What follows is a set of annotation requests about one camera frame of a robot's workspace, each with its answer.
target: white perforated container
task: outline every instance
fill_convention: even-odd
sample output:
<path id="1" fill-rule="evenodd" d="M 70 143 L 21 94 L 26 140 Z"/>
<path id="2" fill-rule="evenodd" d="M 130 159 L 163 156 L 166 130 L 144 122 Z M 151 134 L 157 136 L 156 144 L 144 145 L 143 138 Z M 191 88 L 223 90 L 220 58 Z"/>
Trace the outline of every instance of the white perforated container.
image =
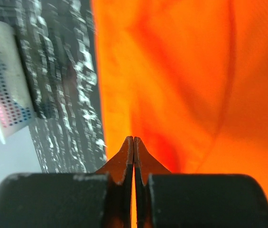
<path id="1" fill-rule="evenodd" d="M 27 126 L 35 118 L 13 28 L 0 22 L 0 139 Z"/>

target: orange fabric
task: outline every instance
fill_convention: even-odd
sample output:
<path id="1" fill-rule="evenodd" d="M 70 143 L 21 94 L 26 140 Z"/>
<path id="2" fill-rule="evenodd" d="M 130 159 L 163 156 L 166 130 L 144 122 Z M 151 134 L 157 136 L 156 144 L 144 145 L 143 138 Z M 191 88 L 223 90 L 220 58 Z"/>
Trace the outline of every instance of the orange fabric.
<path id="1" fill-rule="evenodd" d="M 268 0 L 93 1 L 107 154 L 245 173 L 268 197 Z"/>

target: gray table surface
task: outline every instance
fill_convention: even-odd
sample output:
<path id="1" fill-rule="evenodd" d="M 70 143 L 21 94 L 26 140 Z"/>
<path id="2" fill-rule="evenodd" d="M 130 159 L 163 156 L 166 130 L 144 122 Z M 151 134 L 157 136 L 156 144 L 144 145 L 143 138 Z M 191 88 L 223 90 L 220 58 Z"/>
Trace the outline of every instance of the gray table surface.
<path id="1" fill-rule="evenodd" d="M 0 0 L 0 21 L 16 32 L 42 171 L 97 170 L 106 155 L 89 1 Z"/>

